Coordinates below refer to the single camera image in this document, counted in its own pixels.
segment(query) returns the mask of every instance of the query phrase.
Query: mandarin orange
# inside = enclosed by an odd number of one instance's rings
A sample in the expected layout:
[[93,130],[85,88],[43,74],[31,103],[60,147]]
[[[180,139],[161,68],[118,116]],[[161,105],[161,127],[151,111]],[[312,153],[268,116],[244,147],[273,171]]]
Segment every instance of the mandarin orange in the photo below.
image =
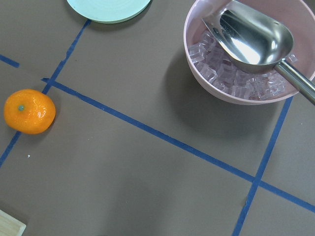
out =
[[8,97],[3,114],[11,128],[26,134],[39,134],[52,124],[56,107],[50,97],[28,88]]

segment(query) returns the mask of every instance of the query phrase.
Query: stainless steel scoop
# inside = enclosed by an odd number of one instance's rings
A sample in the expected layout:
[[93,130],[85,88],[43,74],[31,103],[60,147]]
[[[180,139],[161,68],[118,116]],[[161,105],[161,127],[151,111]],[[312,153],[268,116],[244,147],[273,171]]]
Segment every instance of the stainless steel scoop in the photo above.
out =
[[275,69],[315,105],[315,85],[284,59],[293,36],[283,24],[236,0],[203,22],[238,68],[254,74]]

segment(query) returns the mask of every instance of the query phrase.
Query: bowl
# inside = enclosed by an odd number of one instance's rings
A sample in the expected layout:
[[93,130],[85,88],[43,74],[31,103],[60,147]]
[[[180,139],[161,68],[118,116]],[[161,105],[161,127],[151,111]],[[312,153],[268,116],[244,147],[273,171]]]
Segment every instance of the bowl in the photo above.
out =
[[[213,96],[226,102],[239,105],[259,105],[285,100],[298,91],[289,83],[285,91],[267,100],[247,100],[232,96],[214,87],[205,80],[193,64],[188,48],[200,40],[206,29],[202,18],[211,12],[211,9],[224,6],[229,0],[196,0],[192,5],[184,25],[184,48],[186,58],[192,74],[200,85]],[[315,15],[302,0],[240,0],[272,18],[285,24],[294,38],[292,53],[298,58],[294,64],[302,74],[312,80],[315,77]]]

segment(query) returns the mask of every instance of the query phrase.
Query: blue tape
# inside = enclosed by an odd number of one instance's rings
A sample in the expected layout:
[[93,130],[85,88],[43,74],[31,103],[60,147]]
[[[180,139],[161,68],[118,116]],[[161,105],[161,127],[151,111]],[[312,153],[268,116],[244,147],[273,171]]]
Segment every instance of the blue tape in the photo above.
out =
[[[83,34],[84,29],[91,23],[91,20],[87,20],[85,22],[85,24],[83,25],[83,27],[81,28],[80,32],[78,33],[78,35],[75,37],[74,41],[72,42],[71,46],[69,47],[69,49],[66,52],[65,55],[65,59],[62,60],[59,65],[57,66],[56,70],[54,71],[53,75],[51,76],[50,80],[55,81],[56,78],[58,77],[58,75],[60,74],[60,72],[62,71],[64,65],[66,64],[66,62],[68,61],[68,59],[70,58],[71,54],[73,53],[75,46],[77,45],[81,35]],[[49,89],[50,89],[50,85],[47,84],[45,86],[45,88],[43,89],[42,93],[43,94],[47,94]]]
[[297,198],[297,197],[295,197],[295,196],[293,196],[287,192],[284,192],[281,189],[278,189],[278,188],[276,188],[276,187],[274,187],[274,186],[272,186],[272,185],[270,185],[264,181],[261,181],[259,183],[259,186],[274,193],[274,194],[276,194],[276,195],[278,195],[278,196],[280,196],[280,197],[283,197],[283,198],[289,200],[292,203],[299,205],[300,207],[303,207],[303,208],[315,213],[315,206],[314,205],[311,205],[311,204],[309,204],[309,203],[307,203],[307,202],[305,202],[305,201],[303,201],[303,200],[301,200],[301,199],[299,199],[299,198]]
[[80,100],[87,102],[94,107],[97,107],[97,108],[99,108],[99,109],[101,109],[101,110],[121,119],[121,120],[124,120],[124,121],[128,122],[129,124],[132,124],[132,125],[140,128],[140,129],[142,129],[142,130],[144,130],[144,131],[146,131],[146,132],[148,132],[148,133],[150,133],[156,137],[159,137],[159,138],[161,138],[161,139],[163,139],[163,140],[165,140],[165,141],[167,141],[167,142],[169,142],[169,143],[171,143],[171,144],[173,144],[173,145],[175,145],[175,146],[177,146],[183,150],[186,150],[186,151],[192,153],[193,155],[196,155],[196,156],[200,157],[201,159],[204,159],[204,160],[206,160],[206,161],[208,161],[208,162],[210,162],[210,163],[212,163],[218,167],[221,167],[222,169],[225,169],[226,171],[229,171],[230,173],[233,173],[233,174],[235,174],[235,175],[237,175],[237,176],[239,176],[239,177],[241,177],[247,181],[252,182],[254,179],[253,176],[251,176],[251,175],[249,175],[249,174],[247,174],[247,173],[245,173],[245,172],[243,172],[243,171],[241,171],[241,170],[239,170],[233,166],[230,166],[230,165],[228,165],[228,164],[226,164],[226,163],[224,163],[218,159],[215,159],[214,157],[207,155],[204,152],[201,152],[201,151],[199,151],[199,150],[197,150],[197,149],[195,149],[195,148],[193,148],[193,147],[191,147],[191,146],[189,146],[189,145],[187,145],[187,144],[185,144],[179,140],[176,140],[176,139],[174,139],[174,138],[172,138],[172,137],[170,137],[170,136],[168,136],[168,135],[166,135],[166,134],[164,134],[164,133],[162,133],[156,129],[153,129],[153,128],[147,126],[146,124],[141,123],[141,122],[139,122],[139,121],[137,121],[137,120],[121,113],[121,112],[118,112],[118,111],[92,99],[92,98],[84,96],[84,95],[78,93],[77,91],[75,91],[75,90],[73,90],[73,89],[71,89],[65,85],[62,85],[56,81],[49,80],[47,78],[42,79],[42,81],[46,82],[47,84],[49,84],[55,88],[62,90],[62,91],[66,92],[70,95],[74,95],[74,96],[78,97]]
[[290,97],[288,98],[285,103],[284,103],[284,106],[281,110],[281,113],[280,113],[280,116],[278,118],[278,121],[277,121],[277,124],[274,128],[274,131],[271,135],[271,138],[269,140],[269,143],[268,143],[268,146],[266,148],[266,151],[264,153],[264,156],[262,157],[262,160],[260,162],[260,165],[258,167],[258,170],[257,170],[257,173],[256,173],[256,176],[254,178],[254,181],[252,182],[252,186],[249,190],[249,193],[247,195],[247,200],[246,200],[246,203],[244,205],[244,207],[242,208],[241,210],[241,213],[239,215],[239,218],[237,220],[237,223],[236,223],[236,226],[234,228],[234,231],[232,233],[232,236],[239,236],[240,235],[240,232],[242,230],[242,227],[243,227],[243,224],[245,222],[245,219],[246,219],[246,216],[250,210],[250,207],[252,205],[252,201],[255,197],[255,194],[257,192],[257,189],[258,189],[258,186],[261,182],[261,178],[266,170],[266,167],[267,167],[267,164],[268,164],[268,161],[269,161],[269,158],[271,156],[271,153],[272,153],[272,150],[275,146],[275,143],[277,141],[277,138],[279,136],[279,133],[280,133],[280,130],[282,128],[282,125],[284,123],[284,119],[286,117],[286,114],[289,110],[289,107],[291,105],[291,102],[292,102],[292,99],[293,97]]
[[5,57],[4,55],[1,55],[0,54],[0,60],[2,60],[3,62],[15,67],[15,68],[18,68],[20,66],[20,64],[10,58],[7,58]]
[[15,133],[15,135],[13,136],[13,138],[11,139],[9,145],[6,147],[6,149],[4,150],[4,152],[2,153],[1,157],[0,157],[0,168],[3,165],[4,161],[6,160],[6,158],[8,157],[9,153],[11,152],[13,146],[15,145],[15,143],[18,141],[19,137],[21,136],[21,132],[17,131]]

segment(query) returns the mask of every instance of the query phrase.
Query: plate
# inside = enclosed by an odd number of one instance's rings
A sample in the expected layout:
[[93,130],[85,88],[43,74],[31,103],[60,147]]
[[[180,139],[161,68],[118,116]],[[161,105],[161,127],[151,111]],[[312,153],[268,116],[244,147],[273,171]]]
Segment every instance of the plate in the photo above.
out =
[[142,12],[150,0],[67,0],[80,15],[99,23],[129,20]]

